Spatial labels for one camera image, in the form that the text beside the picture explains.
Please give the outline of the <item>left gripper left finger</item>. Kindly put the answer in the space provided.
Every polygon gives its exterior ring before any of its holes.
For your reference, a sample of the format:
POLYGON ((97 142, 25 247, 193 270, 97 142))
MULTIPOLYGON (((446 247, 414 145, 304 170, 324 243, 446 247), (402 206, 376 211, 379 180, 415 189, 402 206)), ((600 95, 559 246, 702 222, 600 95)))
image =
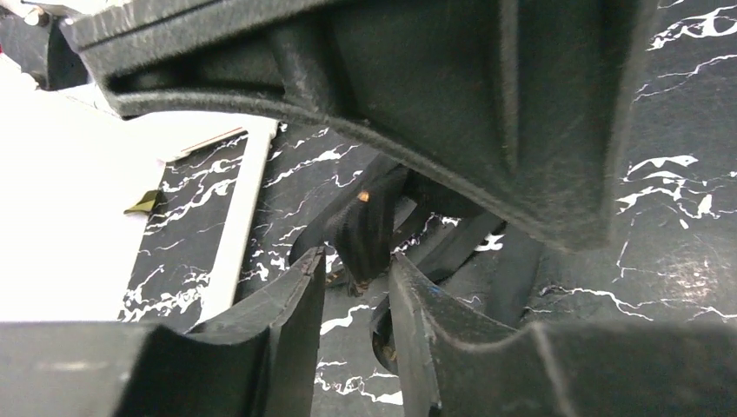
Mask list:
POLYGON ((324 301, 322 248, 228 310, 155 322, 1 327, 4 416, 307 416, 324 301))

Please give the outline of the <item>black ribbon gold lettering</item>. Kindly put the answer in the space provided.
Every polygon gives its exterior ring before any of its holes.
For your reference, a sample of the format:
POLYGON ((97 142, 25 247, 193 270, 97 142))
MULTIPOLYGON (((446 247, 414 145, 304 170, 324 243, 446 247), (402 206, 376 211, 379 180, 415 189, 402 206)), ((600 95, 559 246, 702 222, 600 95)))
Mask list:
POLYGON ((378 275, 390 290, 370 324, 376 359, 392 374, 498 376, 532 380, 544 374, 537 329, 519 329, 541 247, 490 213, 462 220, 418 262, 394 254, 395 205, 409 170, 377 157, 299 235, 289 259, 328 243, 340 256, 349 294, 361 295, 378 275), (474 309, 443 286, 490 231, 505 238, 498 268, 474 309))

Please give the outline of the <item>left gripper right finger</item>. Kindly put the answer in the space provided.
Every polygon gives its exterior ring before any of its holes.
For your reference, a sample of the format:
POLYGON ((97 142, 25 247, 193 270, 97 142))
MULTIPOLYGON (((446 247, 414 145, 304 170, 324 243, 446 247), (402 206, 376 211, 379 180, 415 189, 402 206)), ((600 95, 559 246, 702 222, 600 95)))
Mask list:
POLYGON ((532 322, 514 329, 405 256, 389 298, 407 416, 733 416, 736 329, 702 321, 532 322))

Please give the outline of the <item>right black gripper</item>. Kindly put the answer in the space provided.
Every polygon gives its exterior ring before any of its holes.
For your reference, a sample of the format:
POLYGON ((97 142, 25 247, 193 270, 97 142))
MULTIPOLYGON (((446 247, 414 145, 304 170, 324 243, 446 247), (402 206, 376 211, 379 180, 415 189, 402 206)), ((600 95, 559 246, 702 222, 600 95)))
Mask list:
POLYGON ((655 1, 125 1, 61 31, 123 116, 327 125, 559 250, 597 248, 655 1))

